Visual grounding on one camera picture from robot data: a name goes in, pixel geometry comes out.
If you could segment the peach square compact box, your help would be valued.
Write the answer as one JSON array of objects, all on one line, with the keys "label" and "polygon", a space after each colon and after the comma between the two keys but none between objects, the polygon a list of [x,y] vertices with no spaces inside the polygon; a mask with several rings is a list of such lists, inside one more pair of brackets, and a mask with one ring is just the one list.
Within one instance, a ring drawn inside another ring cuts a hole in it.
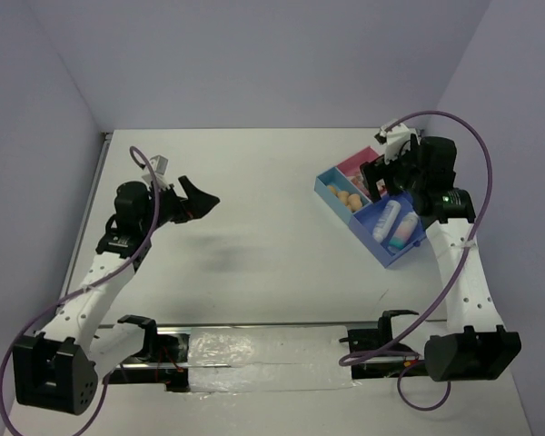
[{"label": "peach square compact box", "polygon": [[[349,177],[349,180],[353,185],[355,185],[361,192],[363,192],[366,196],[369,195],[369,190],[367,188],[367,183],[364,181],[363,176],[360,172],[355,173],[354,175]],[[376,183],[376,187],[378,189],[378,192],[380,195],[384,195],[386,193],[385,189],[385,183],[383,180],[379,180]]]}]

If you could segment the white tube blue print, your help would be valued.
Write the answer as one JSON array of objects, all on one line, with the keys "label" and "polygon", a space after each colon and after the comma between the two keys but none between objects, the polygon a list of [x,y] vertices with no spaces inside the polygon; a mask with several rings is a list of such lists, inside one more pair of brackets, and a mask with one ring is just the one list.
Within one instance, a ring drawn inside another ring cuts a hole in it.
[{"label": "white tube blue print", "polygon": [[400,210],[401,204],[396,200],[389,200],[385,204],[385,207],[372,230],[372,237],[377,243],[382,243],[389,235]]}]

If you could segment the pink blue gradient bottle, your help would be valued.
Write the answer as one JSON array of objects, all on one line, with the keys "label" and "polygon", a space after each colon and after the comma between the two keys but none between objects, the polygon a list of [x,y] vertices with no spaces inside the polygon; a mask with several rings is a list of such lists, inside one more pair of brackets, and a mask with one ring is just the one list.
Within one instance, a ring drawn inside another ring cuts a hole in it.
[{"label": "pink blue gradient bottle", "polygon": [[407,245],[418,222],[419,216],[415,212],[407,213],[401,219],[400,224],[394,231],[393,236],[388,243],[388,251],[390,253],[398,253]]}]

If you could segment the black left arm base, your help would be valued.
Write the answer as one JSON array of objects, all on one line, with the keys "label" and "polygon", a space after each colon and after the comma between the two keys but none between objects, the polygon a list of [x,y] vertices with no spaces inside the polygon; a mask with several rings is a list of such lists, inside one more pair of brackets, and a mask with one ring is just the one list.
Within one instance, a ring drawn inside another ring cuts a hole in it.
[{"label": "black left arm base", "polygon": [[118,363],[110,384],[162,384],[169,392],[189,392],[187,354],[190,334],[158,329],[157,322],[137,315],[125,315],[115,327],[136,327],[144,333],[135,342],[135,353]]}]

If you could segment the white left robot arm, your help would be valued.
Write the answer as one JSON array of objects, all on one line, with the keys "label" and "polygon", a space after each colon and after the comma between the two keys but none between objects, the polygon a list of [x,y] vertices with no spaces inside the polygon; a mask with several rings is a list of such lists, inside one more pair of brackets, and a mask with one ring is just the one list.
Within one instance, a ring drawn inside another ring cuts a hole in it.
[{"label": "white left robot arm", "polygon": [[41,330],[15,341],[15,396],[26,406],[80,415],[91,404],[97,383],[129,357],[154,359],[160,350],[157,323],[127,314],[105,335],[97,330],[119,292],[151,248],[148,236],[167,223],[187,223],[208,214],[219,198],[178,179],[170,184],[127,182],[116,190],[114,214],[77,296],[62,304]]}]

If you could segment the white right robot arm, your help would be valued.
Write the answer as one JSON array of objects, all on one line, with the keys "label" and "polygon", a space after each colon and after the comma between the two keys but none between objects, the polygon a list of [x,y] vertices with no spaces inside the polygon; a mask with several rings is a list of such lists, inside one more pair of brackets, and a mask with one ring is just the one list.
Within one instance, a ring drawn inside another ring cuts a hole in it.
[{"label": "white right robot arm", "polygon": [[447,138],[398,134],[388,138],[383,156],[361,166],[370,197],[377,182],[389,194],[407,193],[435,253],[446,283],[436,303],[446,307],[447,321],[436,331],[426,324],[431,314],[387,311],[378,321],[378,349],[355,358],[396,355],[406,346],[417,352],[436,382],[496,380],[521,350],[520,336],[504,326],[486,282],[476,231],[482,215],[471,196],[455,186],[455,143]]}]

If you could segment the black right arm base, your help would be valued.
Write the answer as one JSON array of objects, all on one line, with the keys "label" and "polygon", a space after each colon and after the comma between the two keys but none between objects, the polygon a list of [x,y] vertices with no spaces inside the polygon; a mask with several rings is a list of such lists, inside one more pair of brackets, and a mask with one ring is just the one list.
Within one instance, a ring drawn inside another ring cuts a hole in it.
[{"label": "black right arm base", "polygon": [[397,337],[418,318],[411,310],[389,310],[376,322],[348,324],[339,343],[346,347],[346,355],[339,365],[351,370],[354,380],[425,376],[423,353],[426,341],[444,330],[441,322],[424,322],[407,337],[393,345]]}]

